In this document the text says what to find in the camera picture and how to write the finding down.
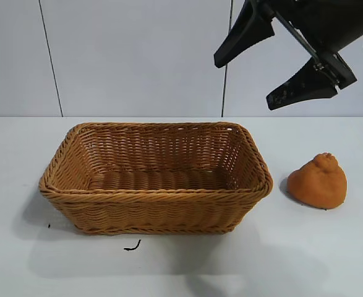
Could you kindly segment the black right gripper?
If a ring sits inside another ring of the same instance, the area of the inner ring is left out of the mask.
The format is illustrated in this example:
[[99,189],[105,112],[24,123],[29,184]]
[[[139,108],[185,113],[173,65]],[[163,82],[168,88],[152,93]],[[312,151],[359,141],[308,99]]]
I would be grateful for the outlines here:
[[339,51],[363,35],[363,1],[244,1],[228,36],[214,53],[222,68],[251,46],[275,35],[276,18],[311,55],[289,80],[270,92],[269,110],[332,98],[356,82]]

